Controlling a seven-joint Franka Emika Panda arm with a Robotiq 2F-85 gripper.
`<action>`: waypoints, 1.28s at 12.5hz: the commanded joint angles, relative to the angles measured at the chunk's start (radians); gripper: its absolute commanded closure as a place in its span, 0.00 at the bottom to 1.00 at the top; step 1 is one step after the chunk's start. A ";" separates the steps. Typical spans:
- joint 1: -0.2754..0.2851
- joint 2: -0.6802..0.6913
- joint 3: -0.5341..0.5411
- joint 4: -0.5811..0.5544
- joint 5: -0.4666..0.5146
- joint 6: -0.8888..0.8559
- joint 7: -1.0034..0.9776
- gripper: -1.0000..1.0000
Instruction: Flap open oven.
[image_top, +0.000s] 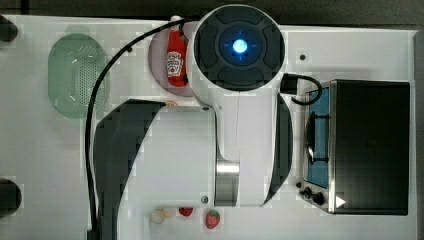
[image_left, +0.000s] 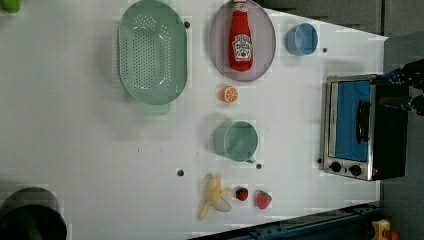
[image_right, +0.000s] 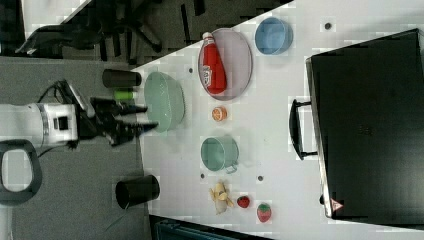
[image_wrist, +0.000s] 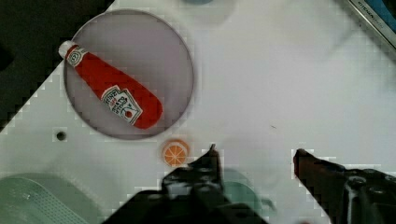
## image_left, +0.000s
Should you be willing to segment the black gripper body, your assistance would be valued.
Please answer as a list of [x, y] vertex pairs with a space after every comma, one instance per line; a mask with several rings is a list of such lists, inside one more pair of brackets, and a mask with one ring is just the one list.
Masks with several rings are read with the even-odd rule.
[[[424, 91], [424, 60], [420, 59], [397, 68], [383, 75], [384, 85], [408, 86]], [[419, 116], [424, 115], [423, 95], [415, 97], [382, 97], [379, 104], [385, 107], [395, 108], [406, 112], [415, 112]]]

